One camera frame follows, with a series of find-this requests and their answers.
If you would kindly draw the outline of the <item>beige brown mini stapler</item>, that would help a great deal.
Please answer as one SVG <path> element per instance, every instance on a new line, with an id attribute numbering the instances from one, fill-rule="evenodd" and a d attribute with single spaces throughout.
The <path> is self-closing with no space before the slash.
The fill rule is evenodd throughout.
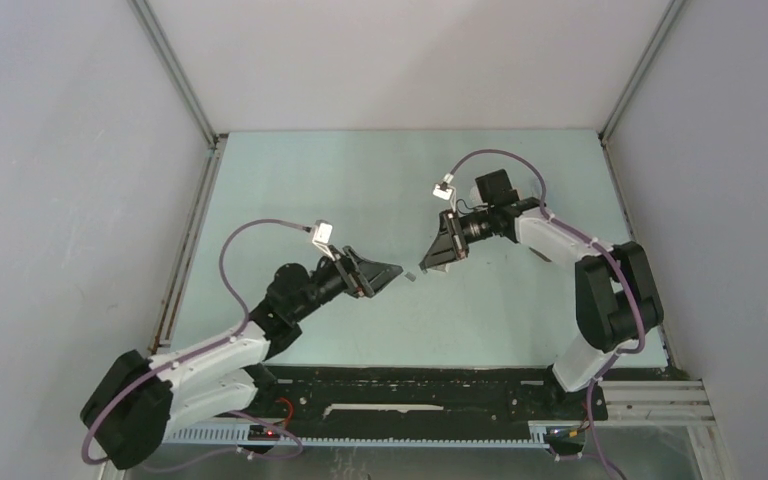
<path id="1" fill-rule="evenodd" d="M 553 262 L 553 260 L 551 260 L 549 257 L 547 257 L 546 255 L 544 255 L 544 254 L 543 254 L 543 253 L 541 253 L 540 251 L 538 251 L 538 250 L 536 250 L 536 249 L 534 249 L 534 248 L 530 248 L 530 247 L 529 247 L 529 250 L 530 250 L 532 253 L 534 253 L 534 254 L 535 254 L 537 257 L 539 257 L 541 260 L 543 260 L 544 262 L 547 262 L 547 263 L 552 263 L 552 262 Z"/>

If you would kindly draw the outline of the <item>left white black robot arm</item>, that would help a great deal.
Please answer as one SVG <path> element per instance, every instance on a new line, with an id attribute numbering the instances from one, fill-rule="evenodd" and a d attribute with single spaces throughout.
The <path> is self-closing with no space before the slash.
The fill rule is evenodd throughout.
<path id="1" fill-rule="evenodd" d="M 264 363 L 301 336 L 301 322 L 341 295 L 371 299 L 402 272 L 351 247 L 321 257 L 312 270 L 282 265 L 264 298 L 228 330 L 182 350 L 118 356 L 80 411 L 87 442 L 101 448 L 104 461 L 127 470 L 202 420 L 244 409 L 268 414 L 276 390 Z"/>

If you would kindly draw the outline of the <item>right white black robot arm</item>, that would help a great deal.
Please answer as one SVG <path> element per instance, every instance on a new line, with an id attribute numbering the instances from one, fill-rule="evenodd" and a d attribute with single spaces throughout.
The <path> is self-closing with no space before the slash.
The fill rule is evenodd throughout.
<path id="1" fill-rule="evenodd" d="M 444 271 L 466 259 L 472 244 L 498 236 L 573 274 L 578 333 L 551 365 L 541 392 L 545 411 L 566 418 L 580 407 L 580 391 L 618 358 L 644 350 L 648 332 L 663 320 L 645 250 L 633 241 L 610 245 L 571 227 L 540 199 L 521 197 L 503 169 L 478 177 L 474 191 L 475 210 L 440 212 L 437 235 L 419 267 Z"/>

